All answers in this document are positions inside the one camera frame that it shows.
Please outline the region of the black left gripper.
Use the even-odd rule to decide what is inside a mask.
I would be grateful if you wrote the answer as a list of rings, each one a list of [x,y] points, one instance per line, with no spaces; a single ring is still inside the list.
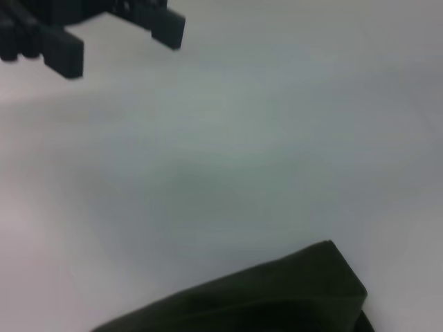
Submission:
[[[84,42],[64,27],[102,13],[150,31],[171,50],[181,48],[186,18],[167,1],[2,1],[1,61],[42,57],[62,77],[82,77]]]

